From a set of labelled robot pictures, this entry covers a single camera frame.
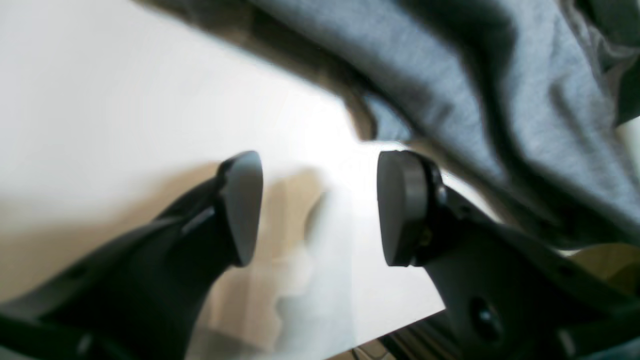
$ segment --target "white surface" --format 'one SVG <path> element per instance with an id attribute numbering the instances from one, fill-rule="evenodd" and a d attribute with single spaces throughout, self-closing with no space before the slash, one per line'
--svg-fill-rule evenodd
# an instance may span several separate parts
<path id="1" fill-rule="evenodd" d="M 0 300 L 254 149 L 255 259 L 216 283 L 190 357 L 322 359 L 442 309 L 423 270 L 385 264 L 385 145 L 340 99 L 126 0 L 2 0 L 0 49 Z"/>
<path id="2" fill-rule="evenodd" d="M 640 141 L 638 141 L 640 139 L 640 117 L 618 126 L 616 133 L 625 144 L 629 158 L 635 166 L 638 177 L 640 177 Z"/>

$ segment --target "black plastic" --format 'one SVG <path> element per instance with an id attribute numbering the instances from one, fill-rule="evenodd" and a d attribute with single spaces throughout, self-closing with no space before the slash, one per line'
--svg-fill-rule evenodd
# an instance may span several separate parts
<path id="1" fill-rule="evenodd" d="M 381 154 L 378 170 L 387 172 L 378 174 L 382 240 L 391 263 L 406 266 L 412 259 L 427 270 L 464 359 L 578 359 L 607 353 L 637 358 L 637 298 L 610 288 L 543 242 L 492 222 L 454 190 L 434 194 L 438 181 L 416 174 L 433 177 L 435 167 L 415 153 Z M 394 171 L 403 174 L 389 173 Z M 429 209 L 409 211 L 404 204 L 411 202 Z M 385 210 L 389 204 L 395 211 Z"/>
<path id="2" fill-rule="evenodd" d="M 43 360 L 182 360 L 211 284 L 253 256 L 261 198 L 258 154 L 225 161 L 153 222 L 2 304 L 0 345 Z"/>

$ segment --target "gray fabric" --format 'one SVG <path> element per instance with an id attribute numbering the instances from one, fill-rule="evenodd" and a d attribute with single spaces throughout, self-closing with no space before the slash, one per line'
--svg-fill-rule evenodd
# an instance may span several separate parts
<path id="1" fill-rule="evenodd" d="M 163 1 L 201 23 L 195 4 L 244 3 Z M 248 1 L 368 79 L 378 139 L 427 138 L 558 246 L 640 244 L 639 185 L 613 131 L 639 101 L 625 78 L 637 0 Z"/>

